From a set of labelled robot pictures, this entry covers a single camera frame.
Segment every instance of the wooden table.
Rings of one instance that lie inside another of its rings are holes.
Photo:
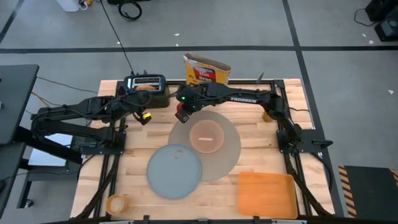
[[[285,79],[285,90],[289,106],[307,109],[307,102],[299,79]],[[103,80],[98,95],[114,95],[116,80]],[[269,85],[230,85],[233,88],[269,90]],[[234,169],[219,180],[201,182],[189,196],[180,200],[167,200],[157,196],[148,186],[146,179],[147,163],[155,151],[166,145],[169,132],[177,122],[174,116],[178,101],[172,98],[170,106],[147,110],[152,120],[141,126],[132,116],[126,118],[126,150],[120,158],[116,194],[126,194],[131,199],[129,211],[117,216],[115,220],[142,220],[150,215],[151,220],[178,219],[252,219],[241,215],[236,209],[236,189],[238,174],[242,171],[285,174],[283,155],[279,152],[275,131],[277,122],[264,122],[264,111],[258,105],[227,102],[211,110],[227,117],[236,127],[241,138],[241,155]],[[309,112],[291,110],[292,119],[303,129],[311,129]],[[100,121],[94,127],[102,127]],[[303,172],[307,187],[315,198],[330,213],[334,213],[323,165],[310,154],[301,154]],[[96,156],[87,162],[80,172],[71,217],[78,215],[92,198],[98,188],[103,156]],[[305,214],[300,189],[296,186],[300,213]],[[104,201],[101,216],[105,214]]]

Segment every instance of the orange tray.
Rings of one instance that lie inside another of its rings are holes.
[[[293,177],[289,174],[241,172],[238,210],[243,215],[297,218]]]

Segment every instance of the black table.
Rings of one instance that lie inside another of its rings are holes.
[[[25,184],[19,199],[18,208],[24,208],[33,181],[57,180],[48,174],[38,172],[64,171],[63,167],[33,167],[23,159],[26,145],[32,146],[51,155],[73,162],[70,172],[78,171],[81,165],[81,154],[50,140],[38,140],[32,132],[20,127],[22,115],[33,89],[38,65],[5,65],[0,66],[0,218],[7,205],[15,176],[19,168],[28,170]]]

